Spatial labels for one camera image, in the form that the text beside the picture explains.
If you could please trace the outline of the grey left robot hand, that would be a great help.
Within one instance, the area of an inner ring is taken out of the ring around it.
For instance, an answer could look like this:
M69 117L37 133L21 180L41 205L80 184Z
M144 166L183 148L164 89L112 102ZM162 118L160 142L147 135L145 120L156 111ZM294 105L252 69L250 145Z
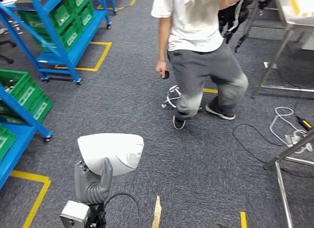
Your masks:
M112 180L112 166L109 159L100 163L100 175L89 169L83 160L75 165L75 193L79 201L86 204L105 202L109 194Z

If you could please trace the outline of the person's hand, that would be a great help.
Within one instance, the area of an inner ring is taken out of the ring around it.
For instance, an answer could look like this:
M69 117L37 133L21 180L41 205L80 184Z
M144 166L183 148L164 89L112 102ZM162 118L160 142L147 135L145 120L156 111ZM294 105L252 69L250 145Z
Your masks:
M159 59L155 66L155 71L159 74L162 78L165 78L166 73L166 61Z

